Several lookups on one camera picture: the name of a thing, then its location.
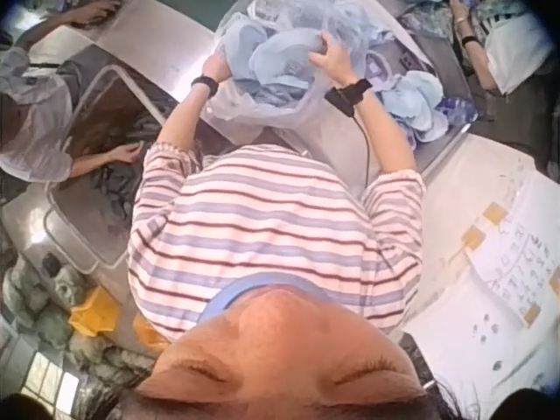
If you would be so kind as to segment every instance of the blue collar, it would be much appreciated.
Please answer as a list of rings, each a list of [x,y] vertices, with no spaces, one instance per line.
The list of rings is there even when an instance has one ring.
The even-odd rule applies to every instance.
[[[220,315],[241,295],[249,291],[274,285],[294,286],[315,298],[326,301],[331,300],[323,289],[302,277],[277,272],[257,273],[240,278],[239,280],[234,280],[231,284],[222,289],[206,305],[206,308],[199,316],[198,322],[205,322]]]

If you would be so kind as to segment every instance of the window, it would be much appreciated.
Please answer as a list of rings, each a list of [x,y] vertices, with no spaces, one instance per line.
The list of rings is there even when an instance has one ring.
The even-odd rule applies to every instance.
[[[42,403],[59,420],[72,420],[72,408],[80,380],[35,353],[22,394]]]

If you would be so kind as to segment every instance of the hand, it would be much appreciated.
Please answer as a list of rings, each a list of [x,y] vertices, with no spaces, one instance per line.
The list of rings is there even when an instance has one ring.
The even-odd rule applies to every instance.
[[[326,42],[326,54],[309,53],[309,61],[323,70],[340,88],[352,85],[360,78],[352,69],[350,56],[333,36],[323,31],[321,37]]]
[[[202,74],[222,83],[231,77],[228,61],[220,52],[215,52],[202,65]]]
[[[122,0],[99,0],[70,10],[63,16],[69,24],[89,25],[116,11],[122,4]]]
[[[111,162],[124,162],[125,164],[131,164],[138,159],[142,149],[144,148],[144,142],[135,144],[125,144],[124,146],[115,147],[112,151],[108,153],[108,158]]]
[[[455,20],[466,20],[471,12],[460,0],[450,0],[451,13]]]

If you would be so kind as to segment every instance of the black wristband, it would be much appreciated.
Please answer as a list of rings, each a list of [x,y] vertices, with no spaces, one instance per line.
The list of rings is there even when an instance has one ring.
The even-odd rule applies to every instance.
[[[469,42],[476,42],[478,44],[479,39],[474,37],[473,35],[469,35],[468,37],[464,37],[463,39],[461,39],[461,45],[463,46],[463,48],[465,48]]]
[[[364,92],[370,88],[371,83],[361,79],[342,89],[333,87],[325,94],[325,99],[345,116],[354,117],[354,106],[364,99]]]
[[[211,77],[202,74],[192,81],[191,87],[196,85],[197,83],[202,83],[203,85],[207,85],[210,88],[210,95],[208,96],[208,98],[212,98],[218,92],[218,82]]]
[[[370,88],[371,83],[368,79],[360,79],[353,85],[343,87],[340,92],[352,106],[356,106],[364,99],[364,92]]]

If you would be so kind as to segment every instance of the light blue fabric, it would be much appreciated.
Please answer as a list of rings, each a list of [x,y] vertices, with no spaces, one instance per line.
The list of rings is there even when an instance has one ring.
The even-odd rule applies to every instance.
[[[291,286],[322,301],[330,301],[326,292],[315,283],[286,273],[258,273],[235,280],[214,296],[200,314],[198,323],[208,321],[227,310],[242,295],[270,286]]]
[[[369,51],[366,55],[366,79],[375,92],[390,90],[397,83],[387,60],[378,52]]]
[[[431,114],[432,125],[427,131],[416,131],[416,140],[420,143],[429,143],[438,140],[449,129],[449,122],[445,114],[433,111]]]
[[[360,5],[347,0],[289,0],[271,16],[271,22],[233,16],[222,45],[237,87],[255,102],[278,108],[293,108],[316,82],[318,69],[308,56],[324,51],[321,30],[345,47],[354,70],[362,75],[368,48],[393,37],[371,24]],[[320,94],[327,89],[325,85]]]
[[[428,143],[443,136],[449,123],[445,114],[436,111],[436,106],[444,97],[438,78],[415,70],[396,78],[393,87],[380,92],[385,109],[402,128],[407,126],[408,130],[413,130],[418,142]]]
[[[416,87],[428,102],[428,107],[434,109],[444,97],[444,87],[438,78],[427,72],[410,70],[406,73],[406,80]]]

